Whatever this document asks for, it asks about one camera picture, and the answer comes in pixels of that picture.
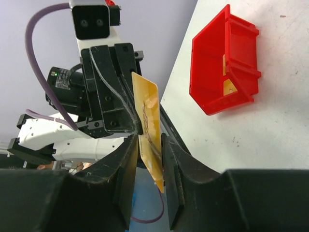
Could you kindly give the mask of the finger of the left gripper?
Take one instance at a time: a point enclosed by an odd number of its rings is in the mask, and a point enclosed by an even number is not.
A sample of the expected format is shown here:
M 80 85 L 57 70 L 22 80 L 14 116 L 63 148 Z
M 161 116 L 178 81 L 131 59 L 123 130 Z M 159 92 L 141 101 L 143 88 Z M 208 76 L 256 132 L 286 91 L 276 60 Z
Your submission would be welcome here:
M 136 59 L 134 55 L 134 48 L 131 43 L 116 43 L 114 45 L 115 57 L 121 72 L 119 79 L 122 82 L 127 96 L 127 105 L 129 107 L 130 117 L 132 118 L 132 124 L 134 130 L 132 134 L 141 135 L 142 126 L 140 117 L 135 108 L 133 84 L 132 84 L 132 73 L 137 72 Z
M 85 63 L 82 61 L 82 70 L 90 109 L 82 121 L 82 132 L 87 135 L 132 134 L 134 125 L 121 80 L 94 66 L 89 56 Z

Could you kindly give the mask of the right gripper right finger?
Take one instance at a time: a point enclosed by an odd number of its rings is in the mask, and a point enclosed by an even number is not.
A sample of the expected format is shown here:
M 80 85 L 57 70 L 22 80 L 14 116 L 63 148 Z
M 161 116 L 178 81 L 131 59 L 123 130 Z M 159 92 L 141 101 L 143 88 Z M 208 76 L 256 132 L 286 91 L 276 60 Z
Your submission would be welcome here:
M 306 232 L 309 173 L 229 169 L 218 173 L 162 134 L 169 226 L 175 232 Z

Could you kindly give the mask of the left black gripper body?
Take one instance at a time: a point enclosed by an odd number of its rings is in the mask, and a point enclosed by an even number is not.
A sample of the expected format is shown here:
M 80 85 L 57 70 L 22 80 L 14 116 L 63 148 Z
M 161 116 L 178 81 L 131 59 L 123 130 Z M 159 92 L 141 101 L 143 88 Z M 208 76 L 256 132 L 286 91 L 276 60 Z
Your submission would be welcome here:
M 135 50 L 131 43 L 97 45 L 81 50 L 81 60 L 86 56 L 94 66 L 101 68 L 108 76 L 116 75 L 123 80 L 131 80 L 131 74 L 141 75 L 140 62 L 144 59 L 142 50 Z

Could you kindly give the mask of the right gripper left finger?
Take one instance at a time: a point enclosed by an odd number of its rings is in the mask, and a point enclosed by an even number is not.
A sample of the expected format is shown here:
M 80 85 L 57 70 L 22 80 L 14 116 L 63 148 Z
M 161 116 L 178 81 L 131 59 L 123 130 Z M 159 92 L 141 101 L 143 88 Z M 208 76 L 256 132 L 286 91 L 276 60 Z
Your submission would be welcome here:
M 123 232 L 129 228 L 138 138 L 127 137 L 89 168 L 66 171 L 2 169 L 3 232 Z

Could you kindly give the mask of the red plastic bin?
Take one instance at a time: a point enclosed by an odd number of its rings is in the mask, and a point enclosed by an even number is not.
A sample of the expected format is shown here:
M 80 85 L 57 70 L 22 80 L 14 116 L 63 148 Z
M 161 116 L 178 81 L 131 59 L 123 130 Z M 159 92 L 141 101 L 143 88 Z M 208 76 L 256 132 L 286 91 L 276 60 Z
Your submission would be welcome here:
M 254 101 L 259 92 L 256 26 L 227 4 L 193 39 L 189 94 L 208 115 Z

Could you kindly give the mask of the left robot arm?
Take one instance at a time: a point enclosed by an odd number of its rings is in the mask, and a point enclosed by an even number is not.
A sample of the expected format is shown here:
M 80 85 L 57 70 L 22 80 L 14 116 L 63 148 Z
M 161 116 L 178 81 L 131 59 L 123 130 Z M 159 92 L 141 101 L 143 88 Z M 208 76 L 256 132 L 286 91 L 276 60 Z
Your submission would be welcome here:
M 132 86 L 142 59 L 132 44 L 117 43 L 82 50 L 81 62 L 69 70 L 53 67 L 47 82 L 73 126 L 61 114 L 27 111 L 8 152 L 31 164 L 49 164 L 69 159 L 63 148 L 72 149 L 73 159 L 78 159 L 86 143 L 94 146 L 120 133 L 142 134 Z

